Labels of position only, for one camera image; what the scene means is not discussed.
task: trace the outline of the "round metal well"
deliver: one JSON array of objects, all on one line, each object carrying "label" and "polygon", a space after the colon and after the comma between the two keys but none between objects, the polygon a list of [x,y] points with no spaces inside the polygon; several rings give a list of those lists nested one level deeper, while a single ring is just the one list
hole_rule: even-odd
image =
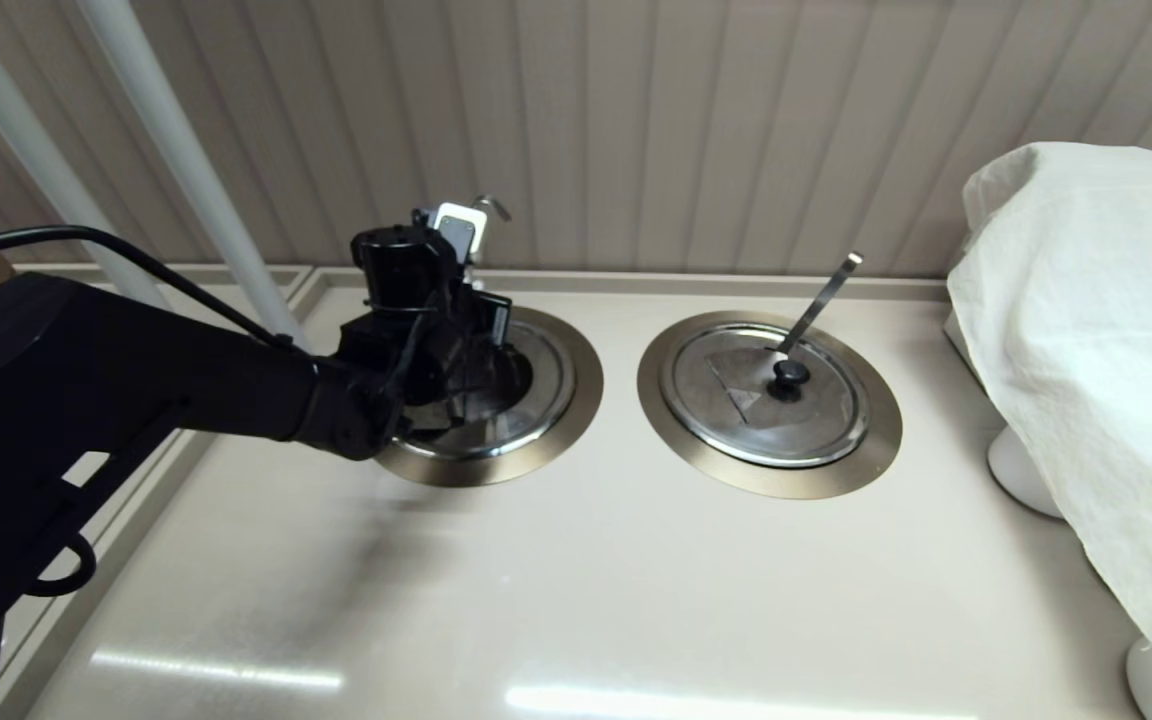
[{"label": "round metal well", "polygon": [[470,397],[463,427],[395,442],[376,461],[416,483],[476,487],[530,473],[571,447],[602,401],[594,348],[570,324],[526,306],[513,309],[508,338],[531,366],[524,396],[508,407]]},{"label": "round metal well", "polygon": [[867,486],[896,457],[901,418],[887,382],[855,350],[812,329],[791,358],[812,373],[791,402],[765,382],[768,347],[790,320],[765,313],[698,314],[672,325],[639,364],[652,427],[691,465],[767,497],[838,497]]}]

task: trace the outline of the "backsplash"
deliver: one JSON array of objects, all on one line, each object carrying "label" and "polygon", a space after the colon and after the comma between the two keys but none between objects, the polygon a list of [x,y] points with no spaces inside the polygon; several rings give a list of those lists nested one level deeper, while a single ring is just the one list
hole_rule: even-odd
[{"label": "backsplash", "polygon": [[[493,192],[499,268],[941,276],[988,159],[1152,147],[1144,0],[134,6],[270,263]],[[0,54],[119,232],[218,259],[73,1],[0,0]],[[0,141],[0,229],[54,219]]]}]

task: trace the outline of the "power cord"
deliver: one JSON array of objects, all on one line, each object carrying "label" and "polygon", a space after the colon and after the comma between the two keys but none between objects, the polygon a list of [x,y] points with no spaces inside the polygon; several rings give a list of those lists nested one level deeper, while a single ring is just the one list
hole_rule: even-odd
[{"label": "power cord", "polygon": [[151,275],[159,278],[160,281],[177,288],[177,290],[191,297],[191,300],[198,301],[198,304],[206,306],[212,313],[220,314],[221,318],[229,320],[229,323],[238,325],[240,328],[250,333],[256,340],[271,347],[280,347],[301,355],[308,355],[305,350],[301,350],[300,347],[293,344],[291,338],[271,333],[260,327],[259,324],[252,323],[245,314],[225,304],[215,295],[211,295],[210,291],[203,290],[196,283],[187,281],[175,270],[168,268],[168,266],[141,250],[139,247],[135,247],[131,242],[114,236],[114,234],[99,232],[96,228],[88,228],[84,225],[43,225],[41,227],[24,228],[17,232],[0,232],[0,251],[10,250],[14,247],[35,245],[38,242],[55,240],[85,240],[86,242],[94,242],[97,245],[106,247],[106,249],[118,252],[123,258],[131,260],[132,264],[141,266],[142,270],[145,270]]}]

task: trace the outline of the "lid knob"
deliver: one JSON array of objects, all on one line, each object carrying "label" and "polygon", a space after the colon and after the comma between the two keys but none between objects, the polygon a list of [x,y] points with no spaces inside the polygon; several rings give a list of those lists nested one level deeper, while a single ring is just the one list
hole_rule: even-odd
[{"label": "lid knob", "polygon": [[776,400],[783,402],[796,402],[803,397],[803,382],[812,379],[812,370],[796,359],[781,359],[772,365],[772,372],[776,378],[767,382],[767,393]]}]

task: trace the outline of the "beige countertop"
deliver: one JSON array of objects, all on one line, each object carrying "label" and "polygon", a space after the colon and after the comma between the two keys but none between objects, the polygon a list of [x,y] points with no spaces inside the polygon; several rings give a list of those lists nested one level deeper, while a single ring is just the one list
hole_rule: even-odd
[{"label": "beige countertop", "polygon": [[[946,304],[828,306],[819,327],[890,385],[904,439],[870,486],[788,501],[673,454],[636,373],[688,316],[808,300],[507,291],[602,361],[575,446],[499,486],[430,488],[220,438],[32,717],[1137,717],[1121,670],[1137,629],[1069,526],[990,477],[1002,420],[941,332]],[[317,351],[364,297],[323,295]]]}]

